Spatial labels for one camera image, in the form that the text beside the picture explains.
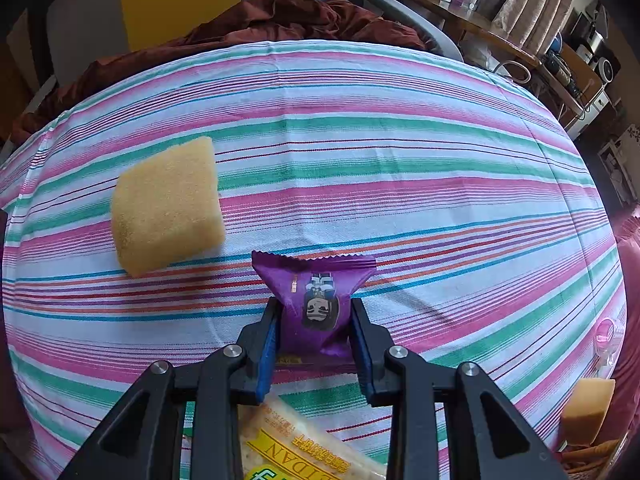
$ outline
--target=metal screw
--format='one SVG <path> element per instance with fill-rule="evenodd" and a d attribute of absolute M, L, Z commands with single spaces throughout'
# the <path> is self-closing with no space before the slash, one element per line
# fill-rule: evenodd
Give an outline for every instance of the metal screw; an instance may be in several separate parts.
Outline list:
<path fill-rule="evenodd" d="M 476 363 L 462 363 L 462 373 L 473 377 L 480 373 L 480 367 Z"/>
<path fill-rule="evenodd" d="M 162 375 L 169 369 L 167 361 L 156 361 L 151 365 L 151 372 L 156 375 Z"/>
<path fill-rule="evenodd" d="M 227 357 L 238 357 L 242 353 L 242 347 L 240 345 L 227 345 L 222 353 Z"/>
<path fill-rule="evenodd" d="M 389 349 L 389 353 L 398 359 L 402 359 L 403 357 L 407 357 L 409 355 L 409 351 L 404 346 L 395 345 Z"/>

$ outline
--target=snack bag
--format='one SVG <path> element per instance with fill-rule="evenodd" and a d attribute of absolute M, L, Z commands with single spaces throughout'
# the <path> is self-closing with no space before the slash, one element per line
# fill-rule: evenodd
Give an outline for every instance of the snack bag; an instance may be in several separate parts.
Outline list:
<path fill-rule="evenodd" d="M 384 480 L 386 466 L 316 428 L 269 394 L 238 406 L 244 480 Z"/>
<path fill-rule="evenodd" d="M 284 307 L 278 364 L 353 367 L 348 344 L 351 294 L 375 272 L 376 259 L 348 255 L 300 260 L 254 251 L 251 261 Z"/>

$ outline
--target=cartoon character print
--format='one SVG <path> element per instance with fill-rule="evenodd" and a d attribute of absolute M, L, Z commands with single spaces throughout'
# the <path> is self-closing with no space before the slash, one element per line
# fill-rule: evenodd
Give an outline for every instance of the cartoon character print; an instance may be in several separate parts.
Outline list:
<path fill-rule="evenodd" d="M 312 274 L 306 284 L 302 325 L 316 330 L 332 330 L 338 319 L 338 310 L 331 273 Z"/>

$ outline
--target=sponge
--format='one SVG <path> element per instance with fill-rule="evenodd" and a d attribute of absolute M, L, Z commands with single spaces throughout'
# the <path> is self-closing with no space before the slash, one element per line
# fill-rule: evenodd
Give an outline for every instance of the sponge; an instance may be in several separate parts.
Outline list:
<path fill-rule="evenodd" d="M 580 379 L 560 415 L 560 427 L 570 446 L 590 446 L 607 415 L 616 381 Z"/>
<path fill-rule="evenodd" d="M 121 174 L 111 233 L 133 277 L 220 245 L 225 227 L 211 139 L 174 146 Z"/>

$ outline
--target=purple wrapper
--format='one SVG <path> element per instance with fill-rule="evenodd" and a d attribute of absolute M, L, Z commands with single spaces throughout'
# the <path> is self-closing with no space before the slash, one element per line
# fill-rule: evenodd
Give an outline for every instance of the purple wrapper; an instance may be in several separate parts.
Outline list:
<path fill-rule="evenodd" d="M 281 353 L 300 357 L 297 362 L 303 365 L 340 366 L 353 361 L 347 341 L 351 294 L 375 272 L 373 256 L 300 260 L 253 251 L 251 263 L 284 306 Z"/>

